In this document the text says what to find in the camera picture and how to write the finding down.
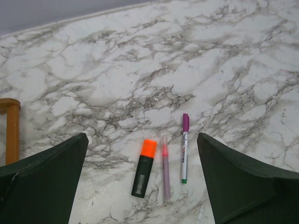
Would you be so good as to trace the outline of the purple pen cap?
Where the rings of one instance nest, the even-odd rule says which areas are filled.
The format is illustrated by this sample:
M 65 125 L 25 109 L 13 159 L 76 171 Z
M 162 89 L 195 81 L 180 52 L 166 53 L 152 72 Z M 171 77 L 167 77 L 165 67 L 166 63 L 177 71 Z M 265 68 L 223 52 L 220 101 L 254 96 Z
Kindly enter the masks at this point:
M 189 132 L 190 118 L 187 113 L 183 114 L 183 132 Z

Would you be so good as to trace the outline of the pink highlighter pen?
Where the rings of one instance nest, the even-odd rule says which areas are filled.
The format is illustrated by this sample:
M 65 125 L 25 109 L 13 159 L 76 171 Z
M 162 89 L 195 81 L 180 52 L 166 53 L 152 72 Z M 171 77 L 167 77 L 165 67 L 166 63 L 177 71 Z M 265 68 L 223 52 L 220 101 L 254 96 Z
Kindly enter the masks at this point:
M 162 153 L 162 163 L 163 163 L 164 201 L 168 203 L 170 201 L 170 198 L 171 198 L 168 154 Z

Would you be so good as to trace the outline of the black orange highlighter pen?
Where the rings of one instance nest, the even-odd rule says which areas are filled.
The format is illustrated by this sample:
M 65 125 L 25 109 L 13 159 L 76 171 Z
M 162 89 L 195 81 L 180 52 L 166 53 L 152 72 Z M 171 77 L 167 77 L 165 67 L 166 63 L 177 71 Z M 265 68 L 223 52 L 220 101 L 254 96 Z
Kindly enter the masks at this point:
M 154 159 L 151 157 L 140 155 L 131 192 L 132 196 L 144 198 L 153 161 Z

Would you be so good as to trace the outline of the orange highlighter cap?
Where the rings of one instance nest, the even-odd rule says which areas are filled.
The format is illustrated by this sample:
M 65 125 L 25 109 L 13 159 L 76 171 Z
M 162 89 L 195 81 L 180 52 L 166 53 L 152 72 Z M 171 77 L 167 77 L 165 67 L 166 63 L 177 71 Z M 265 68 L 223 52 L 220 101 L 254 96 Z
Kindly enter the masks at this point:
M 157 149 L 157 142 L 149 139 L 143 141 L 142 150 L 140 155 L 147 156 L 149 158 L 155 157 L 155 152 Z

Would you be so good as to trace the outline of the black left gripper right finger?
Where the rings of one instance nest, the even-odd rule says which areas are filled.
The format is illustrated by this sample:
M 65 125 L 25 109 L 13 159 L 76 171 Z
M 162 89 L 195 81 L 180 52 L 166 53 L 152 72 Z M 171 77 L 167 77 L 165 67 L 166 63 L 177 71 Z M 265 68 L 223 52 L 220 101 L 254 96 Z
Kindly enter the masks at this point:
M 297 224 L 299 174 L 200 133 L 199 157 L 217 224 Z

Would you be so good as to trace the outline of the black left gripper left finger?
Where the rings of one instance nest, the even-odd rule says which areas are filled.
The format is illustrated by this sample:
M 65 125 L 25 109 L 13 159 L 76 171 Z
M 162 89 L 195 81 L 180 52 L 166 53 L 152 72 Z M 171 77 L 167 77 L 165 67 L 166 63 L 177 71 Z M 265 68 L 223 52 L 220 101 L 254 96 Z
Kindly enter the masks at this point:
M 85 133 L 0 168 L 2 224 L 67 224 L 88 147 Z

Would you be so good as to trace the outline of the clear pink highlighter cap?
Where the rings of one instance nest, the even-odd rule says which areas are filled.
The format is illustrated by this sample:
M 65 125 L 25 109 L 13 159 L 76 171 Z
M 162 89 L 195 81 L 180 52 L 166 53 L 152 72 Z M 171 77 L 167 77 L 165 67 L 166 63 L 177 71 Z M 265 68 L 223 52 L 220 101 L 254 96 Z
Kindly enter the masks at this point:
M 169 152 L 168 152 L 168 139 L 166 136 L 162 136 L 161 137 L 161 152 L 162 152 L 162 156 L 168 156 Z

